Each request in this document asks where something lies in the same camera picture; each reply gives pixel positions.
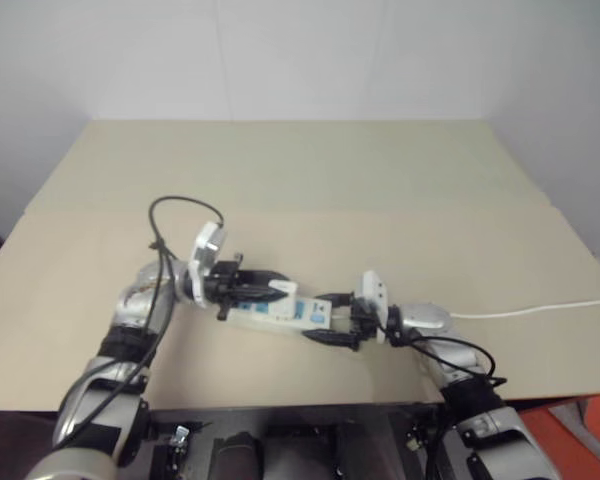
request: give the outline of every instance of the beige tabletop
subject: beige tabletop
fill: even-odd
[[[395,303],[491,313],[600,298],[600,265],[482,122],[91,123],[0,251],[0,409],[53,410],[94,356],[120,291],[154,258],[163,194],[220,208],[223,256],[307,295],[375,269]],[[165,205],[187,257],[204,221]],[[413,353],[250,331],[181,306],[158,350],[153,408],[436,400]],[[457,320],[507,398],[600,392],[600,307]]]

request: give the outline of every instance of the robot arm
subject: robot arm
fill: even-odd
[[[117,468],[134,459],[150,423],[142,394],[176,299],[202,307],[207,301],[219,304],[218,319],[225,320],[241,302],[269,303],[287,296],[274,287],[288,280],[283,275],[240,270],[241,255],[218,262],[223,240],[222,227],[207,224],[188,265],[169,260],[168,272],[158,262],[148,265],[121,294],[97,355],[60,406],[54,452],[28,480],[113,480]],[[357,349],[361,340],[373,337],[383,343],[386,336],[394,347],[413,345],[414,338],[421,337],[423,353],[435,358],[425,358],[428,372],[465,445],[474,450],[467,462],[475,479],[560,478],[515,410],[494,392],[475,351],[443,340],[460,339],[446,311],[430,304],[389,306],[386,286],[373,272],[362,277],[353,294],[325,295],[322,300],[334,308],[350,306],[352,328],[349,333],[303,332],[312,340]]]
[[[467,459],[473,478],[559,480],[560,474],[518,413],[495,393],[498,382],[493,381],[493,372],[485,372],[475,350],[462,343],[449,313],[433,304],[387,307],[382,283],[373,272],[365,276],[373,279],[367,284],[376,287],[363,289],[356,296],[368,312],[386,309],[386,314],[381,313],[387,318],[383,337],[386,335],[394,347],[420,344],[422,354],[430,354],[421,355],[422,361],[445,400],[460,438],[473,450]]]

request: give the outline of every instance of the blue label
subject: blue label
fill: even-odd
[[[300,320],[304,315],[304,302],[296,301],[296,314],[293,316],[296,320]]]

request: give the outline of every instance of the black cable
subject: black cable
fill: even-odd
[[[167,247],[167,245],[164,241],[164,238],[162,237],[162,233],[160,233],[160,229],[158,228],[158,225],[157,225],[156,219],[155,219],[156,207],[159,204],[161,204],[162,202],[166,202],[169,200],[190,202],[190,203],[194,203],[196,205],[200,205],[202,207],[206,207],[218,216],[218,220],[219,220],[218,225],[220,227],[224,226],[224,216],[222,215],[220,210],[215,208],[213,205],[208,204],[207,202],[203,202],[202,200],[198,200],[196,198],[185,197],[182,195],[165,195],[162,197],[158,197],[153,202],[151,202],[151,205],[149,205],[149,225],[151,225],[151,230],[153,231],[153,235],[155,236],[155,241],[151,244],[150,248],[158,250],[158,259],[160,259],[161,251],[163,254],[165,254],[165,257],[167,257],[167,258],[172,258],[172,259],[178,258],[169,249],[169,247]],[[147,334],[147,332],[149,330],[149,325],[151,324],[153,312],[155,310],[156,302],[158,300],[158,293],[160,291],[160,286],[162,285],[162,274],[163,274],[163,263],[162,263],[162,261],[160,261],[160,264],[158,266],[158,278],[156,280],[156,287],[153,291],[153,298],[151,299],[151,306],[149,308],[149,314],[147,315],[147,321],[144,323],[144,325],[142,327],[143,335]]]
[[[385,335],[387,336],[393,336],[394,340],[398,340],[398,342],[396,343],[400,343],[400,342],[404,342],[403,340],[400,340],[397,338],[395,332],[388,332],[381,324],[380,322],[377,322],[377,327],[378,329],[380,329]],[[479,373],[479,372],[474,372],[473,370],[469,370],[468,368],[464,368],[461,367],[460,365],[456,365],[453,362],[449,362],[448,360],[445,360],[444,358],[439,357],[438,355],[431,353],[430,351],[419,347],[417,345],[415,345],[415,343],[417,342],[424,342],[424,341],[431,341],[431,340],[439,340],[439,341],[443,341],[443,342],[450,342],[450,343],[457,343],[460,345],[464,345],[470,348],[474,348],[476,350],[478,350],[479,352],[481,352],[482,354],[484,354],[487,359],[490,362],[490,367],[489,367],[489,371],[488,373]],[[438,337],[438,336],[419,336],[419,337],[413,337],[411,339],[409,339],[406,343],[401,343],[400,344],[401,347],[411,347],[414,350],[416,350],[417,352],[421,353],[422,355],[429,357],[439,363],[442,363],[443,365],[447,365],[448,367],[451,367],[453,369],[459,370],[461,372],[467,373],[469,375],[472,375],[474,377],[485,377],[487,378],[492,385],[495,387],[502,385],[503,383],[506,383],[507,379],[504,377],[495,377],[493,374],[495,373],[496,370],[496,360],[493,357],[493,355],[491,355],[491,353],[489,353],[485,348],[476,345],[475,343],[466,341],[466,340],[461,340],[459,338],[453,338],[453,337]]]
[[[67,400],[69,399],[71,394],[75,391],[76,388],[78,388],[80,385],[82,385],[83,382],[87,381],[89,379],[89,377],[91,377],[92,375],[95,375],[96,373],[100,373],[103,370],[106,370],[111,365],[114,365],[118,362],[119,362],[119,360],[116,360],[116,359],[111,360],[109,362],[103,363],[102,365],[98,365],[97,367],[94,367],[91,370],[87,370],[82,375],[80,375],[80,377],[71,384],[71,386],[69,387],[69,390],[67,390],[67,393],[65,393],[64,397],[62,398],[62,401],[60,402],[60,406],[58,407],[58,411],[61,412],[64,409],[64,407],[67,403]]]
[[[164,242],[164,238],[162,237],[162,234],[160,233],[160,229],[158,228],[158,225],[156,224],[155,214],[154,214],[156,206],[167,200],[180,200],[180,201],[195,203],[197,205],[206,207],[206,208],[210,209],[211,211],[213,211],[218,216],[218,219],[220,220],[218,223],[219,226],[220,227],[224,226],[224,217],[222,216],[222,213],[220,213],[220,211],[218,209],[216,209],[212,205],[209,205],[206,202],[197,200],[195,198],[184,197],[184,196],[180,196],[180,195],[167,195],[167,196],[159,197],[159,198],[155,199],[153,202],[151,202],[151,205],[149,206],[149,224],[150,224],[151,230],[153,231],[153,234],[155,236],[155,242],[151,245],[151,248],[155,248],[158,251],[159,274],[158,274],[158,278],[156,280],[155,291],[154,291],[154,295],[151,300],[151,305],[149,307],[149,313],[147,315],[147,321],[145,322],[145,326],[148,327],[148,324],[151,320],[151,315],[153,314],[153,311],[155,310],[155,304],[157,301],[158,292],[159,292],[160,286],[162,284],[163,262],[167,266],[167,271],[168,271],[168,275],[169,275],[169,277],[167,279],[167,283],[168,283],[169,287],[171,287],[171,295],[169,296],[169,303],[167,306],[165,321],[163,322],[162,327],[160,328],[160,331],[158,332],[158,336],[156,337],[155,341],[153,342],[153,344],[151,345],[149,350],[145,353],[145,355],[142,357],[140,362],[138,362],[138,364],[129,373],[129,375],[127,375],[127,377],[124,379],[124,381],[122,383],[120,383],[118,386],[116,386],[116,388],[111,390],[111,393],[109,393],[109,395],[107,395],[107,397],[102,402],[100,402],[100,404],[97,407],[95,407],[89,415],[84,417],[82,419],[82,421],[80,422],[80,424],[77,427],[75,427],[71,431],[71,433],[69,433],[60,442],[58,442],[53,448],[54,451],[65,448],[67,445],[69,445],[71,442],[73,442],[76,438],[78,438],[78,436],[85,431],[85,429],[91,424],[91,422],[98,415],[100,415],[104,411],[104,409],[107,408],[107,406],[125,388],[127,388],[131,384],[131,382],[136,377],[136,375],[138,375],[138,373],[140,373],[140,371],[149,363],[151,358],[153,358],[153,355],[155,354],[156,350],[158,349],[158,345],[162,341],[162,338],[164,337],[165,333],[167,332],[167,328],[169,327],[169,324],[171,323],[171,317],[173,314],[173,309],[175,307],[175,301],[176,301],[175,300],[175,274],[174,274],[173,262],[172,262],[172,257],[175,257],[175,255],[166,246],[166,244]]]
[[[158,246],[155,244],[151,244],[150,248],[158,249]],[[164,256],[158,250],[158,278],[156,278],[156,285],[153,289],[153,296],[151,297],[151,304],[149,306],[149,313],[147,314],[147,319],[142,326],[142,336],[146,336],[149,332],[149,325],[151,325],[151,320],[153,320],[153,312],[156,309],[156,303],[158,301],[158,294],[160,293],[160,287],[162,286],[162,273],[164,272]]]
[[[496,371],[496,359],[493,358],[493,355],[491,355],[486,349],[482,348],[480,345],[476,345],[475,343],[469,342],[467,340],[462,340],[460,338],[453,338],[453,337],[443,337],[443,336],[438,337],[438,336],[434,336],[434,335],[431,335],[431,336],[423,335],[420,337],[413,338],[412,340],[410,340],[410,342],[425,342],[428,340],[457,343],[459,345],[464,345],[465,347],[469,347],[469,348],[473,348],[474,350],[478,350],[485,357],[487,357],[487,359],[489,360],[489,363],[491,365],[489,367],[489,371],[487,372],[487,376],[492,377]]]
[[[439,416],[442,418],[438,418],[438,426],[436,428],[436,431],[433,435],[433,438],[427,444],[427,448],[425,450],[427,453],[427,461],[425,463],[424,474],[425,480],[437,480],[436,477],[438,476],[438,453],[440,452],[440,445],[442,445],[444,436],[447,434],[451,423],[449,418],[446,418],[446,415],[442,413],[444,412],[443,408],[440,409],[440,412],[441,413],[439,414]]]

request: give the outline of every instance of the black mount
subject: black mount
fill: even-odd
[[[348,347],[354,352],[360,348],[360,342],[376,336],[380,319],[375,312],[367,312],[360,302],[356,301],[353,293],[327,293],[316,297],[331,302],[332,308],[350,307],[349,332],[337,332],[326,328],[305,330],[302,334],[318,343],[332,347]],[[389,315],[395,315],[397,307],[389,308]]]
[[[174,444],[171,435],[178,425],[187,428],[189,434],[184,442]],[[157,440],[157,443],[153,447],[149,480],[180,480],[184,478],[182,469],[189,453],[192,437],[203,427],[204,425],[200,422],[153,423],[149,439]]]
[[[218,320],[226,320],[229,309],[240,302],[269,303],[287,296],[286,292],[269,286],[271,280],[289,280],[270,270],[240,270],[242,254],[233,261],[217,262],[204,277],[204,295],[220,305]]]

